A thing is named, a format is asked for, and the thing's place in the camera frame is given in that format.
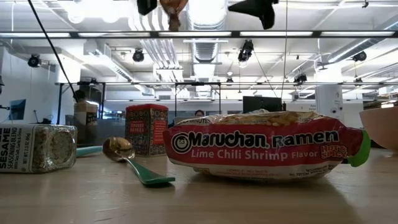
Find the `teal spoon handle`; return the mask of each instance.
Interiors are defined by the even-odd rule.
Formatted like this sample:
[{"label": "teal spoon handle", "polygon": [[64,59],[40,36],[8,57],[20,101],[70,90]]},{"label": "teal spoon handle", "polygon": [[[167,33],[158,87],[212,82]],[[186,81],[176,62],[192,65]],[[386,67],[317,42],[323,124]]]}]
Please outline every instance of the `teal spoon handle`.
[{"label": "teal spoon handle", "polygon": [[151,185],[151,184],[163,184],[167,182],[175,181],[175,177],[165,177],[160,174],[156,174],[155,172],[146,169],[145,167],[141,166],[137,162],[132,159],[124,158],[124,160],[130,164],[130,166],[136,172],[138,179],[144,185]]},{"label": "teal spoon handle", "polygon": [[102,146],[81,147],[76,150],[76,156],[85,156],[91,153],[102,152]]}]

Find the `maruchan ramen package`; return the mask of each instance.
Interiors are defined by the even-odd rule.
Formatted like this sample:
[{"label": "maruchan ramen package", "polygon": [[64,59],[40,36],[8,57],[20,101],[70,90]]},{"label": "maruchan ramen package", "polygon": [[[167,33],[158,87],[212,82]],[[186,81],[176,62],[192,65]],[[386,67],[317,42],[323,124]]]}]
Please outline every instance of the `maruchan ramen package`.
[{"label": "maruchan ramen package", "polygon": [[360,166],[370,139],[314,112],[214,115],[164,131],[171,162],[206,174],[255,180],[319,178],[343,160]]}]

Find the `bowl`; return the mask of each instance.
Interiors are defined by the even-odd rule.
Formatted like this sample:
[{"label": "bowl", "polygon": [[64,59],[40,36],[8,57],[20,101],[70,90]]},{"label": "bowl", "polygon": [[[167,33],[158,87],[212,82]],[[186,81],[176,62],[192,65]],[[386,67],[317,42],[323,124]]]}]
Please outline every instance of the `bowl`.
[{"label": "bowl", "polygon": [[398,107],[364,110],[359,115],[369,137],[398,154]]}]

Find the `pole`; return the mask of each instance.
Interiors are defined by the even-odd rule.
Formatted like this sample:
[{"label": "pole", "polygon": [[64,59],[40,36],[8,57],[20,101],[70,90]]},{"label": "pole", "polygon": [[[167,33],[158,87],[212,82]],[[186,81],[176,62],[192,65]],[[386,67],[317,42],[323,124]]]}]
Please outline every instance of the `pole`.
[{"label": "pole", "polygon": [[57,124],[60,124],[60,117],[61,117],[62,87],[63,87],[63,83],[60,83],[60,93],[58,95]]},{"label": "pole", "polygon": [[219,99],[218,99],[218,107],[219,107],[219,110],[220,110],[220,114],[222,114],[222,112],[221,112],[221,84],[218,84],[218,97],[219,97]]},{"label": "pole", "polygon": [[102,99],[101,99],[101,119],[104,117],[106,83],[102,83]]},{"label": "pole", "polygon": [[175,95],[174,95],[174,118],[177,117],[177,83],[175,84]]}]

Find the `desk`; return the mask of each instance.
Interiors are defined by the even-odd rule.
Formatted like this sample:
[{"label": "desk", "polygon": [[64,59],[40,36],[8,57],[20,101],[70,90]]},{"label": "desk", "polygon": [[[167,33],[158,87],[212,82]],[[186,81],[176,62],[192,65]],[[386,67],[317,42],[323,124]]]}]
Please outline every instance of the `desk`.
[{"label": "desk", "polygon": [[398,222],[398,158],[375,149],[366,165],[340,165],[311,183],[264,185],[195,173],[165,157],[138,158],[174,175],[144,187],[127,164],[101,154],[72,169],[0,175],[0,223],[377,223]]}]

